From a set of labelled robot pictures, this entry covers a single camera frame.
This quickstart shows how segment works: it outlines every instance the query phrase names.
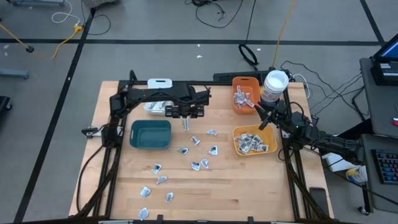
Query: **floor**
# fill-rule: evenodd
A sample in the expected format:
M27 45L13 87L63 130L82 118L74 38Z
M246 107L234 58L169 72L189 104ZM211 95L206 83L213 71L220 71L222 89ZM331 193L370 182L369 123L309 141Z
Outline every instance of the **floor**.
M70 2L72 14L83 20L80 1ZM249 46L258 57L260 70L271 65L290 3L289 0L256 3ZM369 23L364 3L380 34ZM218 21L218 10L212 6L201 8L199 17L205 22L225 25L240 1L219 4L227 13L225 19ZM19 219L67 217L86 144L80 130L91 123L103 80L127 79L130 69L140 80L212 80L214 73L251 71L237 46L246 38L252 4L253 0L243 1L233 22L224 29L215 29L200 23L195 17L196 7L185 5L183 0L121 0L118 5L101 7L95 12L96 16L109 17L112 22L109 32L88 35L84 45L80 32L61 47L55 60L48 60L41 55L52 55L57 43L69 37L76 24L72 17L61 24L51 21L53 13L69 12L68 4L62 8L56 4L25 2L15 7L1 1L2 24L35 47L36 54L28 54L0 31L0 67L30 71L28 80L0 78L0 95L10 96L14 106L0 129L0 223L14 221L37 156L46 150L26 213L19 215ZM338 88L359 74L361 57L371 56L382 40L387 41L398 33L396 7L395 0L297 1L275 66L279 68L285 60L304 63L333 88ZM84 13L87 19L89 10L85 7ZM92 22L90 33L103 32L107 27L106 18L98 17ZM285 63L284 68L302 74L308 82L331 93L315 74L303 67ZM361 86L360 78L345 93ZM314 106L324 96L317 86L310 85L310 90L308 101ZM345 98L350 102L353 94ZM317 114L330 101L316 105L312 114ZM366 113L364 93L357 101ZM318 127L329 133L340 133L361 121L341 99L317 116ZM397 214L382 211L368 217L359 214L356 207L363 205L362 192L334 175L325 175L336 218L362 223L393 223L398 219Z

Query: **teal bowl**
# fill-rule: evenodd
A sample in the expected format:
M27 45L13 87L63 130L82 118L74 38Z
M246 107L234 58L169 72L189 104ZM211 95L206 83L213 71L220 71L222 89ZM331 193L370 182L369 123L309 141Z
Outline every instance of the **teal bowl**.
M130 145L138 149L167 149L172 125L166 120L138 120L131 126Z

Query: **computer monitor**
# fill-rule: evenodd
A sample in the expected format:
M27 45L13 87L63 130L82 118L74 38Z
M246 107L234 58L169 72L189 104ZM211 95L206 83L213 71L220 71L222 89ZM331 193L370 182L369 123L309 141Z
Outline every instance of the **computer monitor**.
M378 62L398 62L398 34L373 56Z

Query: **keyboard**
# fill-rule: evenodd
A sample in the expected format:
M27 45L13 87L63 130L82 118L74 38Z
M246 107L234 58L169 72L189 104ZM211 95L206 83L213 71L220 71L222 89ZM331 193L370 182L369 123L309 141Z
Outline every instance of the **keyboard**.
M398 150L372 149L371 153L380 182L398 184Z

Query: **yellow cable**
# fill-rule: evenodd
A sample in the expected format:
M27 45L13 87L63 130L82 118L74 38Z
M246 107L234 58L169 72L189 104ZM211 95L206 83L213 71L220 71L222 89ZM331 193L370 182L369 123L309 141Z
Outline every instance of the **yellow cable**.
M72 38L73 38L79 31L81 31L82 29L83 29L83 28L82 28L81 26L75 26L75 31L74 31L74 33L73 33L68 39L64 40L61 44L59 44L59 45L57 46L57 48L55 49L55 52L54 52L54 54L52 55L51 59L54 59L55 56L57 56L58 49L61 47L62 44L68 42L70 39L72 39Z
M20 44L22 44L23 46L26 47L26 49L29 48L28 45L26 45L25 43L23 43L21 40L18 39L18 37L16 37L12 32L8 31L2 24L0 24L0 27L2 29L4 29L11 37L13 37L14 39L16 39Z
M272 62L272 67L274 67L274 65L275 65L276 56L278 55L279 42L280 42L280 39L282 38L282 34L284 33L285 26L286 26L287 21L289 20L289 17L290 17L290 15L291 15L292 11L293 11L293 7L294 7L294 4L295 4L295 3L296 3L296 0L293 0L293 1L292 1L292 4L290 5L289 12L288 12L287 15L286 15L285 23L284 23L284 25L282 26L282 29L280 30L280 34L279 34L279 38L278 38L278 43L276 44L276 49L275 49L274 61Z

